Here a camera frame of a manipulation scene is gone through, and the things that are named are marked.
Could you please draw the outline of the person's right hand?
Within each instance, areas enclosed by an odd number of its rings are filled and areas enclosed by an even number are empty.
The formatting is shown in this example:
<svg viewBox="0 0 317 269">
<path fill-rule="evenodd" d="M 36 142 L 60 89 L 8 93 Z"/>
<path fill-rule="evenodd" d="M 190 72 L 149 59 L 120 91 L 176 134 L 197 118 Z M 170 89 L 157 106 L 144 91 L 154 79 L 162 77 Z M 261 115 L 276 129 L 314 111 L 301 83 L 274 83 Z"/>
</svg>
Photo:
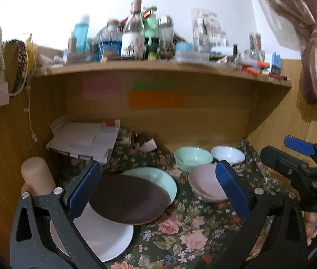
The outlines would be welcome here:
<svg viewBox="0 0 317 269">
<path fill-rule="evenodd" d="M 306 229 L 307 236 L 307 245 L 310 246 L 312 239 L 317 235 L 317 230 L 314 226 L 315 221 L 317 220 L 317 215 L 313 212 L 304 212 L 304 224 Z"/>
</svg>

